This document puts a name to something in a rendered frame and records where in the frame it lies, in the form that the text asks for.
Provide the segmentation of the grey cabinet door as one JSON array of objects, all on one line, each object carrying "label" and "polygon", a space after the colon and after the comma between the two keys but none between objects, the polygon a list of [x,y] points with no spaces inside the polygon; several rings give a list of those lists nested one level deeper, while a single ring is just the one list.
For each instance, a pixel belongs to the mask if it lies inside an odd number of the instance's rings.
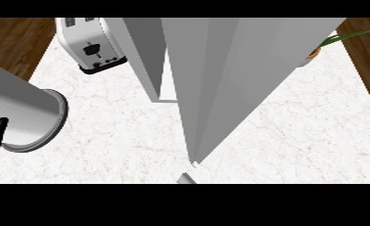
[{"label": "grey cabinet door", "polygon": [[202,162],[342,18],[165,18],[190,161]]}]

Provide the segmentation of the white cabinet body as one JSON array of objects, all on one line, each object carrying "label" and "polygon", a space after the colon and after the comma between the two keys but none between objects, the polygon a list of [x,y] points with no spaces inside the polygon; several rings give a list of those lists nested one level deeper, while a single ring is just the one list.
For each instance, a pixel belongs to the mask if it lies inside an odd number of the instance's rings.
[{"label": "white cabinet body", "polygon": [[106,18],[112,35],[154,103],[175,103],[177,91],[160,18]]}]

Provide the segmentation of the white toaster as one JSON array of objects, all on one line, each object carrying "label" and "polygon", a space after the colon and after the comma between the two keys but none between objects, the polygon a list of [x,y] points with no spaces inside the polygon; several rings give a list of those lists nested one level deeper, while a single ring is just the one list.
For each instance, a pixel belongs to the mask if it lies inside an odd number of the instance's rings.
[{"label": "white toaster", "polygon": [[60,44],[85,74],[128,63],[104,18],[57,18]]}]

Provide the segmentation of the potted green plant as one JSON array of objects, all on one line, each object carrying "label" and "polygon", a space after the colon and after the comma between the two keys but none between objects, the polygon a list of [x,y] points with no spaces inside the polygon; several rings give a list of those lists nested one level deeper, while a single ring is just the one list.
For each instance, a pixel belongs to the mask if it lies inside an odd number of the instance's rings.
[{"label": "potted green plant", "polygon": [[369,30],[362,30],[362,31],[354,31],[351,33],[345,33],[345,34],[337,34],[331,37],[328,37],[328,39],[322,42],[322,44],[319,45],[319,47],[314,49],[314,51],[311,52],[311,54],[307,56],[305,60],[301,62],[300,64],[300,68],[302,68],[304,66],[308,65],[308,63],[314,60],[314,58],[319,56],[322,48],[339,41],[344,41],[345,39],[360,36],[363,34],[370,33],[370,29]]}]

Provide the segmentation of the grey cylindrical appliance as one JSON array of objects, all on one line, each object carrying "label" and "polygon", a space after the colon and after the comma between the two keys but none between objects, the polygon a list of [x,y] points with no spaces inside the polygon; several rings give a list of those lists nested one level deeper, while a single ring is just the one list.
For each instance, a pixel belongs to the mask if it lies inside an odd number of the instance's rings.
[{"label": "grey cylindrical appliance", "polygon": [[39,89],[0,68],[0,146],[14,153],[41,149],[60,133],[69,116],[66,96]]}]

